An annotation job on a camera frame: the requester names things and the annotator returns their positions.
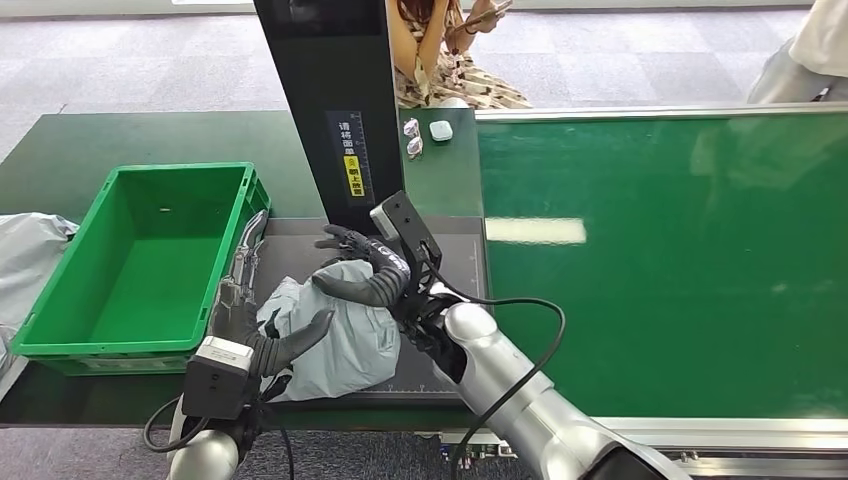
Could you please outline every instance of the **floral dress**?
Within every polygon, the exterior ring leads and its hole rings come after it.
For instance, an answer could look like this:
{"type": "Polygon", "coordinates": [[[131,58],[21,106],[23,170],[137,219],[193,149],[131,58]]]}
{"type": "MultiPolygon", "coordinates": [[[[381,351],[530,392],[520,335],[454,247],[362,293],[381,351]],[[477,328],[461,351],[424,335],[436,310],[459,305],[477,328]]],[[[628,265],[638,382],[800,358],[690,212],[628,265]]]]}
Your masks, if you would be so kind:
{"type": "MultiPolygon", "coordinates": [[[[449,30],[462,24],[462,13],[458,8],[450,9],[445,15],[445,26],[449,30]]],[[[415,41],[421,43],[427,25],[406,21],[415,41]]],[[[471,108],[530,108],[527,98],[502,79],[474,64],[468,52],[452,54],[442,44],[436,69],[430,78],[424,73],[420,59],[415,61],[415,80],[411,80],[395,69],[395,96],[404,108],[438,106],[448,98],[460,98],[471,108]]]]}

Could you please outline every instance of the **green table surface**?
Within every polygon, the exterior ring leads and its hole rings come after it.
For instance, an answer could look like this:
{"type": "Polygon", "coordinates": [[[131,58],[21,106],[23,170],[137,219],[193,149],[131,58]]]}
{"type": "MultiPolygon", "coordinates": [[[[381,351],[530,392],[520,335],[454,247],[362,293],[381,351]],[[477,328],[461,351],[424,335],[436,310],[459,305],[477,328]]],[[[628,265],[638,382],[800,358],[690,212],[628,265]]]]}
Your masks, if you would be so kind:
{"type": "MultiPolygon", "coordinates": [[[[482,216],[473,113],[402,111],[401,119],[410,115],[425,127],[448,120],[454,129],[453,139],[444,144],[425,135],[420,159],[404,161],[407,191],[419,210],[482,216]]],[[[0,164],[0,214],[38,211],[80,222],[107,174],[118,165],[230,161],[256,165],[271,196],[273,215],[324,216],[288,112],[45,115],[0,164]]],[[[65,377],[31,362],[0,402],[0,424],[137,425],[181,390],[181,375],[65,377]]],[[[313,410],[292,415],[287,424],[293,428],[435,429],[467,424],[463,407],[434,413],[420,404],[397,409],[365,402],[352,413],[326,401],[292,408],[313,410]]]]}
{"type": "MultiPolygon", "coordinates": [[[[418,115],[458,116],[450,146],[425,145],[424,160],[406,165],[425,213],[479,215],[465,114],[418,115]]],[[[566,338],[546,368],[557,388],[595,416],[846,417],[846,120],[478,122],[490,285],[565,308],[566,338]]],[[[278,216],[319,215],[291,127],[279,112],[45,117],[0,165],[0,213],[78,219],[111,166],[194,159],[253,160],[278,216]]],[[[531,307],[505,307],[498,321],[531,356],[554,329],[531,307]]],[[[180,388],[178,376],[146,378],[69,379],[30,366],[0,403],[0,424],[137,424],[180,388]]],[[[294,427],[467,421],[461,408],[308,408],[294,427]]]]}
{"type": "MultiPolygon", "coordinates": [[[[578,407],[848,416],[848,113],[483,118],[490,285],[565,309],[546,372],[578,407]]],[[[533,355],[555,328],[498,322],[533,355]]]]}

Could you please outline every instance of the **white sleeve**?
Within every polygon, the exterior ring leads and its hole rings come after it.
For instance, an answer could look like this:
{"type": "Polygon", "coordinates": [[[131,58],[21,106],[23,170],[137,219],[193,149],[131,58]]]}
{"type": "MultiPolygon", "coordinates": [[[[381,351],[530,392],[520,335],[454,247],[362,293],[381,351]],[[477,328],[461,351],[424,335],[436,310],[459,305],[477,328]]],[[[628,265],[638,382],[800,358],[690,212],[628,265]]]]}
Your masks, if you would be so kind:
{"type": "Polygon", "coordinates": [[[848,0],[817,0],[789,55],[813,72],[848,77],[848,0]]]}

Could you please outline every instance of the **gray plastic bag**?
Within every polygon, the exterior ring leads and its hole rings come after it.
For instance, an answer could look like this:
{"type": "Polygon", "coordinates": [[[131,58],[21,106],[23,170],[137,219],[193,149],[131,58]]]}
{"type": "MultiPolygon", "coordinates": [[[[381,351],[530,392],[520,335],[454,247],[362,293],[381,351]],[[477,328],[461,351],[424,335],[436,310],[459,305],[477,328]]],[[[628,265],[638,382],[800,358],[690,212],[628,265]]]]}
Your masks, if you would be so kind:
{"type": "Polygon", "coordinates": [[[57,215],[0,215],[0,377],[11,365],[9,342],[62,259],[77,225],[57,215]]]}
{"type": "MultiPolygon", "coordinates": [[[[333,277],[360,281],[371,265],[362,260],[338,262],[323,268],[333,277]]],[[[286,277],[259,309],[260,331],[273,321],[281,337],[309,324],[322,308],[336,312],[327,336],[293,362],[294,375],[286,392],[272,402],[335,398],[376,385],[395,374],[400,332],[385,308],[366,307],[323,294],[309,280],[300,286],[286,277]]],[[[272,379],[263,379],[266,388],[272,379]]]]}

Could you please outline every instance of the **label sticker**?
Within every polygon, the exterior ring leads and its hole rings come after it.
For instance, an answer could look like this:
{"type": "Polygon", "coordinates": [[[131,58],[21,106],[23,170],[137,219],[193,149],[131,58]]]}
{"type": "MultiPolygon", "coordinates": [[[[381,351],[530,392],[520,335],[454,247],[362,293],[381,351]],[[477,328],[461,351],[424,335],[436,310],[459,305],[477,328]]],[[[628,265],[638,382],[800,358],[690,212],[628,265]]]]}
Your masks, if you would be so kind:
{"type": "Polygon", "coordinates": [[[339,165],[344,170],[344,176],[341,178],[347,180],[345,190],[348,203],[351,205],[373,204],[374,191],[361,113],[330,111],[327,112],[327,121],[339,165]]]}

